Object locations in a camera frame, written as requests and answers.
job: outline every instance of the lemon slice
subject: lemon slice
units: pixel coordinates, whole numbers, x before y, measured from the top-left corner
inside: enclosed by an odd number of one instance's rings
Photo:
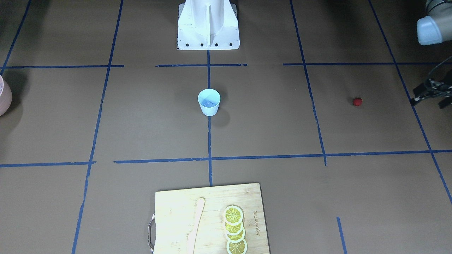
[[[248,245],[245,239],[238,243],[228,241],[226,244],[226,250],[229,254],[245,254],[247,249]]]
[[[240,224],[235,225],[235,226],[231,226],[231,225],[225,223],[225,228],[229,235],[238,235],[243,230],[243,223],[241,222]]]
[[[243,228],[242,231],[239,231],[239,234],[237,235],[226,234],[226,236],[229,242],[238,243],[245,238],[245,228]]]
[[[223,215],[225,222],[231,226],[238,225],[243,220],[243,211],[238,206],[226,207]]]

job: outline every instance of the light blue cup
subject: light blue cup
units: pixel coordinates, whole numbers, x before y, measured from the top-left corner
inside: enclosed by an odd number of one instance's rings
[[[198,95],[198,102],[202,113],[208,117],[217,113],[220,100],[220,94],[214,89],[204,89]]]

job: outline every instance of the metal handle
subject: metal handle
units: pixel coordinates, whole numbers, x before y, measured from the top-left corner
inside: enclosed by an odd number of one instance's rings
[[[149,240],[148,240],[148,244],[149,247],[151,248],[151,253],[154,254],[154,246],[151,243],[151,226],[152,226],[152,222],[155,221],[155,213],[152,214],[152,218],[151,221],[149,222]]]

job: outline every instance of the wooden cutting board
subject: wooden cutting board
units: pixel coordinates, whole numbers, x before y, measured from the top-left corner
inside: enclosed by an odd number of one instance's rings
[[[229,205],[243,210],[247,254],[269,254],[259,183],[161,191],[155,193],[155,254],[186,254],[195,224],[197,201],[205,205],[194,254],[227,254],[223,212]]]

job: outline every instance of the red berry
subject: red berry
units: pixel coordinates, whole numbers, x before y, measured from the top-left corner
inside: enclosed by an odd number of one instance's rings
[[[361,99],[361,98],[354,98],[353,99],[353,105],[355,105],[357,107],[361,106],[362,103],[363,103],[363,99]]]

